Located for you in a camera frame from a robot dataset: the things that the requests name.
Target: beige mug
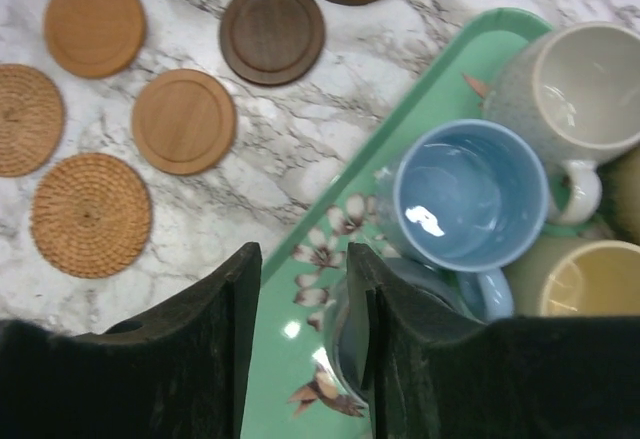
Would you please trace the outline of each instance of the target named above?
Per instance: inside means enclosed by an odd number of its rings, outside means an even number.
[[[640,244],[640,147],[607,165],[601,176],[602,216],[624,240]]]
[[[640,36],[605,22],[545,34],[499,72],[484,103],[536,151],[548,174],[566,174],[569,202],[548,221],[575,225],[600,204],[596,174],[640,142]]]
[[[518,314],[640,314],[640,247],[635,244],[540,236],[504,272]]]

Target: green tray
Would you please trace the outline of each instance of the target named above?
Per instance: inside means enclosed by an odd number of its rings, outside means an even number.
[[[479,117],[480,99],[463,74],[491,82],[549,30],[519,9],[495,9],[471,21],[266,262],[243,438],[370,437],[367,408],[336,381],[319,329],[328,288],[344,276],[347,243],[393,254],[375,225],[376,171],[421,133]]]

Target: mug handle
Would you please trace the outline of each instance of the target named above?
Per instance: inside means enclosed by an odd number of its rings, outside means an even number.
[[[456,273],[462,297],[471,312],[485,322],[511,317],[513,296],[501,269]]]
[[[575,226],[585,222],[598,209],[602,183],[593,161],[567,161],[562,167],[571,181],[571,197],[564,211],[558,208],[551,197],[547,219],[553,224]]]

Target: blue mug handle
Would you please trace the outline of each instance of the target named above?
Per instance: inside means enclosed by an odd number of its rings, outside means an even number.
[[[460,293],[471,313],[484,322],[513,316],[513,296],[500,269],[456,272]]]

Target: white marble countertop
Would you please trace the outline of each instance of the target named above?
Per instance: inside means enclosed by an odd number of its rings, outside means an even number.
[[[0,317],[70,333],[102,332],[211,272],[246,241],[265,258],[366,141],[466,20],[516,6],[556,25],[610,20],[640,30],[640,0],[381,0],[347,7],[317,0],[327,42],[314,69],[285,87],[261,88],[222,60],[218,26],[229,0],[142,0],[149,34],[133,65],[84,80],[48,55],[48,0],[0,0],[0,61],[40,68],[67,109],[53,159],[20,179],[0,179]],[[217,77],[233,95],[239,127],[222,163],[193,177],[151,167],[130,132],[136,95],[158,74],[189,67]],[[51,267],[29,233],[36,185],[78,152],[113,154],[144,178],[154,206],[150,241],[124,272],[77,279]]]

